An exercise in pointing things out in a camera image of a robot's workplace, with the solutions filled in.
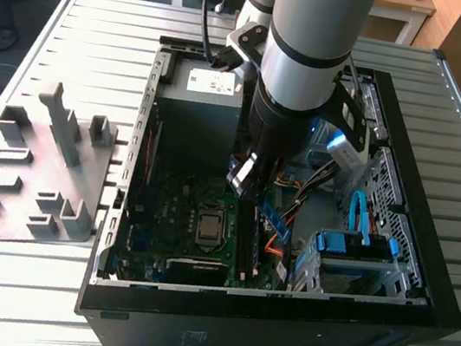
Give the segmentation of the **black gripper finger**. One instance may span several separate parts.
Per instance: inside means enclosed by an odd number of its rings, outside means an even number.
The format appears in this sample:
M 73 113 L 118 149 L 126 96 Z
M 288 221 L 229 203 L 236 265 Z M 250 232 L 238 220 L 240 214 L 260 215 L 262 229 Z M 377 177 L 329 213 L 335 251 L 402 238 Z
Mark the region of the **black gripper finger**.
M 240 200 L 253 200 L 254 184 L 256 183 L 256 162 L 257 156 L 255 152 L 251 152 L 244 161 L 239 161 L 232 156 L 230 158 L 230 168 L 226 175 L 226 182 Z
M 279 159 L 277 157 L 259 156 L 255 162 L 253 183 L 250 189 L 250 200 L 261 204 L 268 187 L 275 179 Z

